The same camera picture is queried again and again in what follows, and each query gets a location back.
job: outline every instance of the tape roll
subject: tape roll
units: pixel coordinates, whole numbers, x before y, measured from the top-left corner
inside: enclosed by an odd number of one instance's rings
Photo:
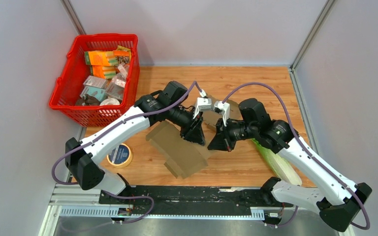
[[[112,150],[112,152],[106,156],[106,159],[108,159],[109,164],[118,168],[124,168],[132,161],[131,149],[127,145],[121,144]]]
[[[105,105],[119,105],[119,104],[120,104],[120,102],[117,99],[115,99],[115,98],[107,98],[107,99],[103,100],[100,103],[101,106],[105,106]]]

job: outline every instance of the gray wall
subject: gray wall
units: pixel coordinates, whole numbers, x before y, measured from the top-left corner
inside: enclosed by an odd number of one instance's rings
[[[378,235],[378,1],[337,1],[297,74],[320,154],[373,188],[356,235]]]
[[[142,64],[291,64],[325,0],[71,2],[87,34],[137,34]]]
[[[75,36],[60,1],[0,0],[0,235],[38,234],[51,166],[79,131],[47,105]]]

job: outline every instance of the snack package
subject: snack package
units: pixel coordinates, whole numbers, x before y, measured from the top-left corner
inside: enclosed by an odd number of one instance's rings
[[[104,78],[112,79],[117,73],[114,66],[103,66],[103,65],[91,65],[91,75]]]
[[[117,69],[119,70],[119,72],[124,78],[127,78],[129,65],[125,65],[124,63],[121,63],[118,65]]]
[[[118,99],[120,102],[122,102],[124,98],[125,85],[126,82],[122,78],[122,75],[117,74],[112,78],[111,83],[109,83],[108,87],[106,88],[106,94],[108,97]]]
[[[118,65],[117,56],[112,51],[88,51],[85,52],[86,65]]]
[[[119,64],[121,64],[121,63],[129,64],[129,62],[131,61],[131,51],[127,52],[127,51],[115,50],[115,51],[112,51],[112,52],[114,53],[114,56],[117,57]]]
[[[95,97],[99,102],[106,99],[105,90],[102,88],[85,86],[82,93],[80,94],[80,97],[86,99],[88,97],[87,95]]]
[[[103,78],[95,77],[95,76],[88,76],[88,78],[83,82],[84,86],[91,86],[98,89],[105,89],[108,85],[107,81]]]
[[[117,51],[131,52],[131,49],[118,45]]]

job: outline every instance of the packaged item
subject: packaged item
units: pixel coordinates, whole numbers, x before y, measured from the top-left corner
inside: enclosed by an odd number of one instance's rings
[[[111,106],[116,106],[116,105],[119,105],[120,102],[115,99],[115,98],[107,98],[105,100],[103,100],[100,105],[101,106],[108,106],[108,105],[111,105]],[[111,117],[113,115],[116,115],[116,113],[118,113],[119,111],[118,110],[99,110],[99,113],[101,113],[101,115],[103,115],[104,117]]]
[[[112,79],[117,74],[114,66],[91,65],[90,67],[91,75],[99,78]]]
[[[118,65],[117,68],[118,68],[119,72],[121,73],[121,75],[124,78],[127,78],[129,65],[125,65],[124,63],[121,63],[121,64]]]
[[[107,81],[105,79],[95,77],[95,76],[88,76],[88,78],[83,82],[84,86],[91,86],[98,89],[105,89],[107,86]]]
[[[118,65],[117,56],[112,51],[88,51],[85,52],[86,65]]]
[[[131,49],[118,45],[117,51],[131,52]]]
[[[85,86],[82,93],[80,94],[80,97],[82,97],[83,99],[86,99],[87,98],[86,95],[95,97],[99,102],[105,100],[105,98],[106,98],[106,94],[105,94],[104,89],[95,88],[95,87],[91,87],[91,86]]]
[[[119,104],[120,104],[120,102],[119,102],[117,99],[112,98],[112,97],[107,98],[107,99],[103,100],[103,101],[100,103],[101,106],[107,106],[107,105],[119,105]]]
[[[115,50],[113,53],[117,57],[118,63],[129,64],[131,61],[131,52]]]
[[[122,78],[121,74],[117,74],[111,80],[108,87],[106,88],[106,94],[109,97],[118,99],[122,102],[124,98],[124,89],[125,89],[126,82]]]

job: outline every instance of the metal floor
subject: metal floor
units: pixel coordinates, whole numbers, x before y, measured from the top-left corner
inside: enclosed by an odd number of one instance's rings
[[[283,217],[288,220],[293,211],[286,210]],[[300,210],[293,222],[282,228],[271,229],[262,222],[251,220],[185,220],[143,219],[132,224],[109,224],[81,233],[69,230],[88,229],[110,222],[100,217],[60,217],[54,236],[338,236],[313,212]]]

